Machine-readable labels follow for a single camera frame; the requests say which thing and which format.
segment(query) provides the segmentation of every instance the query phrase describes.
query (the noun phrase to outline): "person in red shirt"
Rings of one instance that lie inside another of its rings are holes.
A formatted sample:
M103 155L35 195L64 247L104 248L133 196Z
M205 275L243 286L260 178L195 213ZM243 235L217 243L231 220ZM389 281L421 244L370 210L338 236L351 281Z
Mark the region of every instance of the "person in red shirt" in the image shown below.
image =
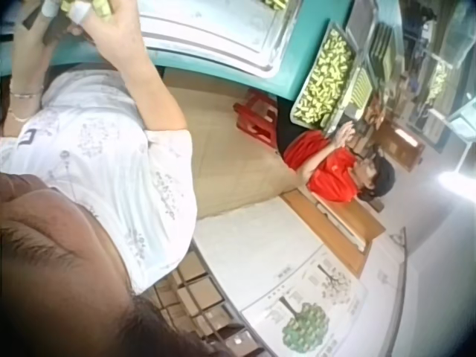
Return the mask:
M350 202L356 196L369 202L391 190L395 170L378 147L366 158L345 147L355 134L352 121L329 139L319 130L291 123L291 107L292 102L278 98L278 152L313 194L332 202Z

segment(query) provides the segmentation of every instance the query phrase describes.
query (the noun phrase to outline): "poster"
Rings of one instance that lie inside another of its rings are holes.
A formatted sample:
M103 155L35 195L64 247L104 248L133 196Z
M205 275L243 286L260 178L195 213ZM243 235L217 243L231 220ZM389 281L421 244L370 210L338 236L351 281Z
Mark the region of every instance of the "poster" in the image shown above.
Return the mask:
M242 315L279 357L331 357L366 296L361 283L322 246Z

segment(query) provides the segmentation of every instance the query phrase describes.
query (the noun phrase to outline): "red shirt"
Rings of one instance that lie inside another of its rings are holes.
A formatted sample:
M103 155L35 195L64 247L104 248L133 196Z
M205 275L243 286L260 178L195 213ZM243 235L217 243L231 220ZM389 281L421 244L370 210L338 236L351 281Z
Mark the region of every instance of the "red shirt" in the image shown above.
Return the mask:
M309 130L295 140L284 152L284 162L298 170L310 157L329 145L322 132ZM356 184L349 174L356 158L349 150L340 148L321 162L307 187L316 195L333 202L350 202L358 193Z

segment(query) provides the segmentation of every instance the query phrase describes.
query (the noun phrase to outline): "white floral shirt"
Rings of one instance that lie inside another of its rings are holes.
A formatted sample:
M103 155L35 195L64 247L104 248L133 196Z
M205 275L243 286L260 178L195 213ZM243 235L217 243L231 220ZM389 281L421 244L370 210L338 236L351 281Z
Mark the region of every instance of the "white floral shirt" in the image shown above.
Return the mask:
M1 139L1 171L36 175L88 209L141 293L179 264L195 228L190 133L144 130L115 71L67 72L42 105L18 139Z

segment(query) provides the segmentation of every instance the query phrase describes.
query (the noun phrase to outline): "plastic stool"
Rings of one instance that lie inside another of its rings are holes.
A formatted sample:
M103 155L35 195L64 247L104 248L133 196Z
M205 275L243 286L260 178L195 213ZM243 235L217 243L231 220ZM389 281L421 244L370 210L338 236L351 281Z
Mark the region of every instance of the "plastic stool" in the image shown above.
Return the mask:
M277 149L277 103L275 100L260 91L250 89L246 104L235 103L233 109L238 114L238 129L272 149Z

